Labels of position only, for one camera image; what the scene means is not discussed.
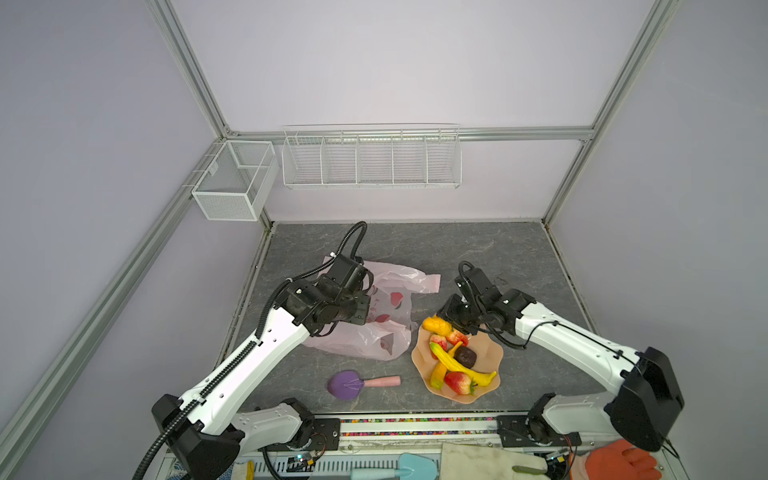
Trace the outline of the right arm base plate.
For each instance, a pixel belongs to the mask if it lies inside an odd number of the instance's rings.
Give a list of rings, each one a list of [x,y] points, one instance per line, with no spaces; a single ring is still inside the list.
[[[496,417],[497,434],[505,448],[577,447],[582,445],[579,433],[560,434],[542,419],[530,419],[527,414],[507,414]]]

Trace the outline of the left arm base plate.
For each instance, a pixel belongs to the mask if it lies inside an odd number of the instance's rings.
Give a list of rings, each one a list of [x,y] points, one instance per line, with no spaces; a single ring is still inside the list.
[[[305,421],[296,435],[287,443],[268,445],[270,452],[277,451],[336,451],[341,439],[339,418],[314,418]]]

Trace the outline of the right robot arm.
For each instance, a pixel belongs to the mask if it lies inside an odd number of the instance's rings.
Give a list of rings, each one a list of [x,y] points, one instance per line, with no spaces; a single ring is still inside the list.
[[[573,434],[621,438],[649,452],[663,449],[685,402],[669,358],[639,351],[585,330],[519,290],[481,296],[452,295],[438,317],[464,333],[480,330],[518,337],[515,348],[538,345],[597,381],[602,392],[544,394],[528,411],[521,436],[550,445]]]

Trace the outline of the yellow pear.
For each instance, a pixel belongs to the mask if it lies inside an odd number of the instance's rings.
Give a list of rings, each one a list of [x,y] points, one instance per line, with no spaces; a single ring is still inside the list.
[[[443,320],[442,318],[438,316],[432,316],[427,319],[425,319],[421,327],[431,332],[432,334],[448,337],[451,335],[451,333],[454,331],[454,328],[451,323]]]

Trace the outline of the pink plastic bag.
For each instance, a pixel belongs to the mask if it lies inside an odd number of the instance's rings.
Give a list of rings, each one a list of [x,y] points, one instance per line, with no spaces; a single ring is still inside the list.
[[[373,274],[368,291],[370,305],[363,325],[341,322],[324,337],[303,342],[326,353],[377,361],[391,361],[410,346],[416,321],[412,318],[414,294],[436,294],[441,276],[397,264],[366,261]]]

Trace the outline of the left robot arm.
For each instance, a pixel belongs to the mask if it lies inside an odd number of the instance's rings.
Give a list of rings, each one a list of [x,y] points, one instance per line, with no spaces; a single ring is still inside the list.
[[[239,409],[297,346],[340,322],[364,324],[372,276],[324,274],[284,280],[269,296],[257,328],[222,364],[181,396],[166,394],[152,415],[159,435],[133,474],[142,479],[169,448],[190,479],[217,479],[243,453],[307,439],[313,414],[289,398],[251,414]]]

